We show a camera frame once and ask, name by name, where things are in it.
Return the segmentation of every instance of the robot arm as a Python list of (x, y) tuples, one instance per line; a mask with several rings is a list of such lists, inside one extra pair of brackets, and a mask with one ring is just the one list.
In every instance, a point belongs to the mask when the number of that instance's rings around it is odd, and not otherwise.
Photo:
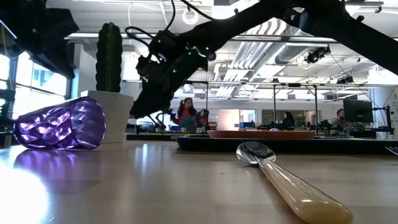
[[(299, 13), (293, 7), (305, 10)], [(360, 19), (352, 18), (343, 2), (260, 0), (235, 16), (223, 20), (213, 19), (180, 35), (174, 35), (168, 30), (160, 31), (149, 44), (150, 55), (139, 58), (136, 68), (143, 79), (143, 89), (131, 114), (141, 118), (168, 108), (174, 92), (198, 68), (206, 70), (208, 59), (227, 41), (273, 17), (314, 36), (335, 39), (384, 68), (398, 73), (398, 65), (392, 55), (398, 51), (398, 42), (364, 25)], [(159, 62), (152, 61), (151, 55), (155, 55)]]

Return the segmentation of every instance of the table surface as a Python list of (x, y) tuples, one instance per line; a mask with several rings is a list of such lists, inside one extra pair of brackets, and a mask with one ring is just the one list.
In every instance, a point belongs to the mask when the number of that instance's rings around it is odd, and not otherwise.
[[(354, 213), (397, 223), (398, 158), (277, 156), (277, 163)], [(175, 142), (94, 151), (0, 149), (0, 223), (303, 224), (257, 167)]]

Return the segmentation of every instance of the beige spoon handle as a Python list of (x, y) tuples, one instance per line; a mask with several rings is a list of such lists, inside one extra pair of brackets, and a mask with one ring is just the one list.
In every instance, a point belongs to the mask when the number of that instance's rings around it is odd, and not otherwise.
[(291, 207), (309, 224), (351, 224), (353, 214), (341, 203), (278, 164), (263, 160), (260, 168)]

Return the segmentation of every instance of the woman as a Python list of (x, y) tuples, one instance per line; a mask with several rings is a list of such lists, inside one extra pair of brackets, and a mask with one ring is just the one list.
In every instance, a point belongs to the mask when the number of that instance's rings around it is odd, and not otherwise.
[(285, 111), (285, 119), (282, 121), (282, 129), (293, 131), (295, 128), (295, 121), (293, 115), (289, 111)]
[(180, 128), (186, 128), (189, 133), (196, 132), (195, 116), (197, 111), (193, 107), (192, 98), (186, 98), (180, 102), (180, 107), (177, 111), (176, 117), (171, 117), (171, 120), (180, 126)]

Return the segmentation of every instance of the spoon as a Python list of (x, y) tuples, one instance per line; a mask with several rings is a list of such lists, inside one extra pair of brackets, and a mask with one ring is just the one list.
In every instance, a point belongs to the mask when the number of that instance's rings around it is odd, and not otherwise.
[(352, 224), (353, 214), (343, 204), (274, 163), (275, 153), (258, 142), (238, 146), (239, 160), (259, 165), (293, 212), (309, 224)]

